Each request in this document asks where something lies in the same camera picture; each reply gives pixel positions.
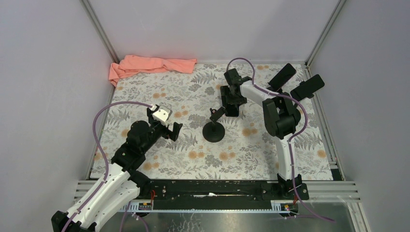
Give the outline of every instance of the pink cloth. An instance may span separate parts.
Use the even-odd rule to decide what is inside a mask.
[[[120,78],[127,78],[137,73],[163,73],[177,71],[192,73],[196,59],[162,59],[126,55],[119,63],[112,63],[108,80],[117,86]]]

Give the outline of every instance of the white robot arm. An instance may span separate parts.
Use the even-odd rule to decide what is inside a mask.
[[[66,213],[57,211],[53,215],[51,221],[54,232],[98,232],[127,202],[137,198],[142,191],[145,191],[144,195],[147,194],[148,190],[141,190],[141,187],[149,178],[137,171],[137,168],[145,161],[145,153],[160,137],[177,140],[182,124],[175,122],[170,131],[168,119],[171,113],[164,106],[153,106],[147,109],[149,124],[136,121],[131,125],[126,142],[116,151],[108,165],[108,173],[104,173]]]
[[[243,97],[251,99],[261,107],[263,107],[263,102],[267,99],[272,98],[272,96],[261,92],[260,90],[256,89],[251,81],[246,81],[240,86],[240,91]],[[279,175],[284,180],[291,180],[292,179],[292,167],[291,167],[291,155],[288,149],[288,140],[293,135],[293,133],[289,133],[285,135],[282,139],[278,138],[277,136],[273,136],[273,140],[276,145],[276,151],[278,154],[278,161],[279,161]],[[294,140],[291,141],[292,150],[294,149]],[[295,169],[295,176],[299,174],[298,169]]]

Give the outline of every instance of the small tripod stand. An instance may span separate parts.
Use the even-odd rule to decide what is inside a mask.
[[[225,128],[217,120],[226,113],[226,110],[224,107],[218,110],[212,108],[209,110],[211,111],[211,117],[209,118],[211,121],[205,124],[202,129],[202,135],[208,142],[217,143],[225,136]]]

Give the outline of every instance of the floral tablecloth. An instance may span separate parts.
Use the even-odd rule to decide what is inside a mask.
[[[256,82],[267,87],[267,82],[283,66],[255,65]],[[297,73],[284,86],[284,91],[292,90],[303,81],[301,65],[293,66]],[[243,77],[252,74],[247,64],[231,67]],[[139,168],[141,172],[150,178],[167,179],[277,179],[276,147],[264,128],[262,108],[256,103],[249,100],[240,107],[239,117],[223,116],[219,120],[226,130],[222,141],[209,143],[202,136],[202,128],[210,117],[209,108],[221,107],[219,88],[226,85],[225,69],[225,64],[197,64],[193,74],[139,73],[119,81],[113,102],[164,105],[173,110],[172,122],[184,124],[176,142],[160,138],[146,153],[146,161]],[[305,132],[295,138],[296,167],[305,180],[331,180],[312,102],[305,99],[302,104],[309,122]],[[145,107],[117,105],[109,109],[101,137],[102,147],[109,158],[125,142],[131,124],[137,120],[147,120]],[[302,114],[299,130],[303,122]],[[98,178],[103,172],[104,161],[97,151],[90,178]]]

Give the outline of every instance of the white wall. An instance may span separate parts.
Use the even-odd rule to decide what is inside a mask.
[[[0,231],[52,231],[72,203],[110,62],[79,1],[1,1]]]
[[[337,0],[91,0],[120,59],[303,61]]]
[[[373,232],[408,231],[410,2],[348,1],[311,67]]]

